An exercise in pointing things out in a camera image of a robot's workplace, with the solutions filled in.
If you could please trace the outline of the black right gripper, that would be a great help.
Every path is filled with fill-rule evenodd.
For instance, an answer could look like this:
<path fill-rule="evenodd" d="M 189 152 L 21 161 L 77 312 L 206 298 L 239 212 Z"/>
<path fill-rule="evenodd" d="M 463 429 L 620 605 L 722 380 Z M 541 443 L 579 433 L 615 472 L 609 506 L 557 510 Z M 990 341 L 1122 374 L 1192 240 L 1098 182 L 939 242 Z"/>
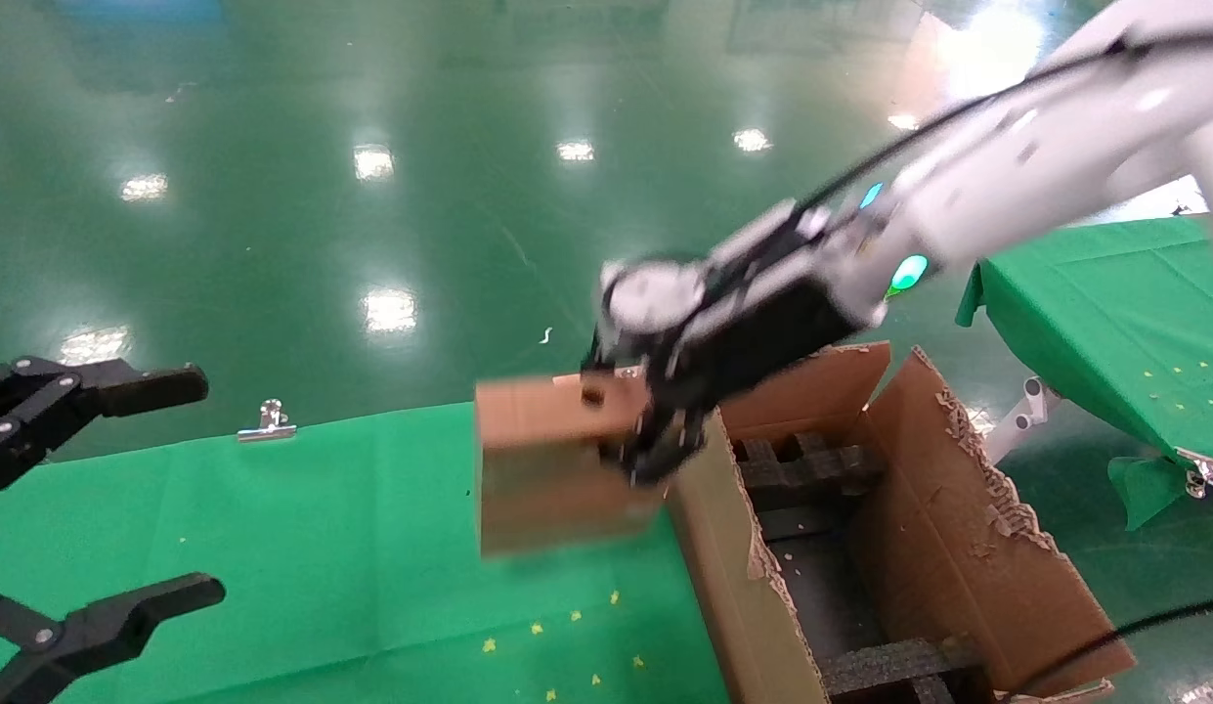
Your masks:
<path fill-rule="evenodd" d="M 600 312 L 582 375 L 613 375 L 642 360 L 645 401 L 616 450 L 632 487 L 664 484 L 704 450 L 706 418 L 723 401 L 757 388 L 803 358 L 858 334 L 824 282 L 784 265 L 758 284 L 730 286 L 695 316 L 710 290 L 704 260 L 609 262 Z"/>

